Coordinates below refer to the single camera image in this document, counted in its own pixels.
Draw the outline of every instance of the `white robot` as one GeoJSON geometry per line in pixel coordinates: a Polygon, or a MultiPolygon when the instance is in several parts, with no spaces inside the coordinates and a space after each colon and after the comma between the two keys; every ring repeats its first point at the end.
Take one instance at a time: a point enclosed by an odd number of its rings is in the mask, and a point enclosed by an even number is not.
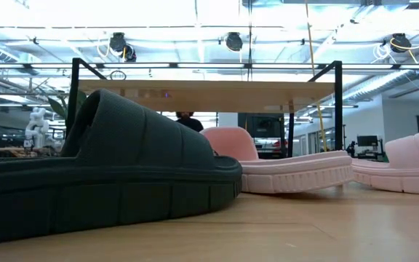
{"type": "Polygon", "coordinates": [[[42,148],[44,146],[44,137],[49,130],[49,123],[44,120],[46,109],[33,108],[30,113],[30,121],[25,128],[24,148],[42,148]]]}

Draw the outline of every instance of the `dark green slide sandal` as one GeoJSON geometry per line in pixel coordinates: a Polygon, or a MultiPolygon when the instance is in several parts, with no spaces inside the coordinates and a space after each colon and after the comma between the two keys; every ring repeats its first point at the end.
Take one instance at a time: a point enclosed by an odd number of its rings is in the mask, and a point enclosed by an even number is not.
{"type": "Polygon", "coordinates": [[[105,90],[62,156],[0,159],[0,242],[208,213],[241,191],[241,165],[203,135],[105,90]]]}

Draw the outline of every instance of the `ridged sole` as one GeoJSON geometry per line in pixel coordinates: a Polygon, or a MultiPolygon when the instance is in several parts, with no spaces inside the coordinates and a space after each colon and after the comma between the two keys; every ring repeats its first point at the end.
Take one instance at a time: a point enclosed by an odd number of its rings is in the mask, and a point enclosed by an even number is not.
{"type": "Polygon", "coordinates": [[[0,194],[0,242],[199,215],[230,204],[237,182],[125,181],[0,194]]]}
{"type": "Polygon", "coordinates": [[[354,179],[350,165],[278,175],[242,175],[242,191],[260,194],[298,193],[339,186],[354,179]]]}
{"type": "Polygon", "coordinates": [[[419,176],[370,175],[354,170],[354,180],[373,188],[387,191],[419,194],[419,176]]]}

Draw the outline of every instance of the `slide sandal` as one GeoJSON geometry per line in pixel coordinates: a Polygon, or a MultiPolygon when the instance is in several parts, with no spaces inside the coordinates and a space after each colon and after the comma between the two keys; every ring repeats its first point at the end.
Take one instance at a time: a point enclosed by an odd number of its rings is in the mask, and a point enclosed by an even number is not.
{"type": "Polygon", "coordinates": [[[388,191],[419,194],[419,133],[386,143],[389,163],[354,159],[357,182],[388,191]]]}
{"type": "Polygon", "coordinates": [[[203,135],[106,90],[61,155],[0,159],[0,241],[208,213],[241,191],[240,164],[203,135]]]}
{"type": "Polygon", "coordinates": [[[201,131],[216,152],[242,164],[242,191],[263,194],[296,193],[353,180],[352,158],[345,151],[297,156],[289,159],[258,159],[250,134],[240,127],[211,127],[201,131]]]}

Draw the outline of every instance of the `pink slide sandal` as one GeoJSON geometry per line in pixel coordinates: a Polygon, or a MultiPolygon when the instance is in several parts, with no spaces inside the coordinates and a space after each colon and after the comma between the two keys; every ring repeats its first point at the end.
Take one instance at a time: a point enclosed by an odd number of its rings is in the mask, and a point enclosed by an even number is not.
{"type": "Polygon", "coordinates": [[[419,133],[386,143],[389,163],[354,159],[357,182],[396,192],[419,194],[419,133]]]}
{"type": "Polygon", "coordinates": [[[219,154],[242,164],[242,191],[262,194],[296,193],[338,186],[353,180],[351,157],[344,151],[263,160],[250,134],[240,127],[201,131],[219,154]]]}

